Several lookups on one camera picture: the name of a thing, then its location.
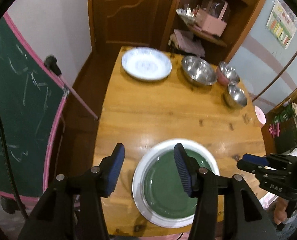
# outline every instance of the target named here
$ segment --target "green chalkboard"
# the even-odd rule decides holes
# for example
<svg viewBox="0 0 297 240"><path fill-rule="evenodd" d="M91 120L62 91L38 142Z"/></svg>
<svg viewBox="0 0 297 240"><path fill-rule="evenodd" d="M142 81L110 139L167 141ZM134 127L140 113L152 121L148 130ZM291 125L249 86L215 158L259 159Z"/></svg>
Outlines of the green chalkboard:
<svg viewBox="0 0 297 240"><path fill-rule="evenodd" d="M0 116L20 195L42 195L46 149L64 91L0 20ZM12 193L0 144L0 191Z"/></svg>

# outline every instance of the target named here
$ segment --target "metal bolt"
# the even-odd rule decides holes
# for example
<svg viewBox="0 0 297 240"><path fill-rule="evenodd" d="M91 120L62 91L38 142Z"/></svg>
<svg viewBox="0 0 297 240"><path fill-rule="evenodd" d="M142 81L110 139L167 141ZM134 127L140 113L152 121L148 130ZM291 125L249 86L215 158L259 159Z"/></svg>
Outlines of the metal bolt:
<svg viewBox="0 0 297 240"><path fill-rule="evenodd" d="M204 167L199 168L199 173L207 174L207 168L204 168Z"/></svg>
<svg viewBox="0 0 297 240"><path fill-rule="evenodd" d="M101 171L99 166L94 166L90 169L92 173L99 173Z"/></svg>
<svg viewBox="0 0 297 240"><path fill-rule="evenodd" d="M64 174L59 174L59 175L56 176L56 179L57 179L58 181L61 181L61 180L63 180L64 178L65 178L65 175L64 175Z"/></svg>
<svg viewBox="0 0 297 240"><path fill-rule="evenodd" d="M234 179L237 181L241 181L241 180L243 180L243 177L240 174L235 174Z"/></svg>

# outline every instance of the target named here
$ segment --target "poster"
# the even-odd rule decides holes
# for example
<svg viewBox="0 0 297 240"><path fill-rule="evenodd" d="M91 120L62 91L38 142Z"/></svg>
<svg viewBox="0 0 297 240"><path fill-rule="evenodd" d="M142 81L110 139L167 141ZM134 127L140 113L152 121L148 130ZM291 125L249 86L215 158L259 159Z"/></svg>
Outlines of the poster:
<svg viewBox="0 0 297 240"><path fill-rule="evenodd" d="M282 47L287 49L294 37L296 27L278 0L274 1L274 6L266 27L279 41Z"/></svg>

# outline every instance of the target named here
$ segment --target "table top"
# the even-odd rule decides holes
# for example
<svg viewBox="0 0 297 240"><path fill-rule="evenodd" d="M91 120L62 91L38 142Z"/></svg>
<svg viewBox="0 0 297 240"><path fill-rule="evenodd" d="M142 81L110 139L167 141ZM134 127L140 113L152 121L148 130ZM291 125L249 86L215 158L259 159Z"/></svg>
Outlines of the table top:
<svg viewBox="0 0 297 240"><path fill-rule="evenodd" d="M245 154L265 155L259 122L251 99L241 110L229 108L222 97L224 87L194 87L182 73L183 56L165 53L172 62L170 75L159 82L141 82L122 68L121 59L130 47L122 47L107 88L99 122L93 165L112 153L116 143L125 146L125 161L115 192L102 199L109 234L161 236L189 231L162 228L147 221L132 198L132 179L143 155L154 145L172 138L186 138L206 147L215 157L221 176L239 173L258 198L266 191L253 174L237 169ZM240 82L239 87L245 91ZM219 196L218 221L223 220L223 197Z"/></svg>

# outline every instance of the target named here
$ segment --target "plate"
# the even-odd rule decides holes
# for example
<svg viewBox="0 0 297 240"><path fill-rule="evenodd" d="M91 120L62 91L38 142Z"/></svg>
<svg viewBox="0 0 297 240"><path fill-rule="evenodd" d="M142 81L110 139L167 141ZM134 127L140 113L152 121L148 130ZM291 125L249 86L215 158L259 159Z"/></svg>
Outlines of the plate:
<svg viewBox="0 0 297 240"><path fill-rule="evenodd" d="M166 78L172 70L170 59L161 51L151 48L128 50L122 57L122 66L130 76L145 81Z"/></svg>
<svg viewBox="0 0 297 240"><path fill-rule="evenodd" d="M133 197L138 210L147 220L166 228L190 225L197 202L197 198L189 198L182 188L173 158L177 143L181 143L200 166L207 167L216 175L220 174L212 154L197 142L176 138L151 148L136 167Z"/></svg>

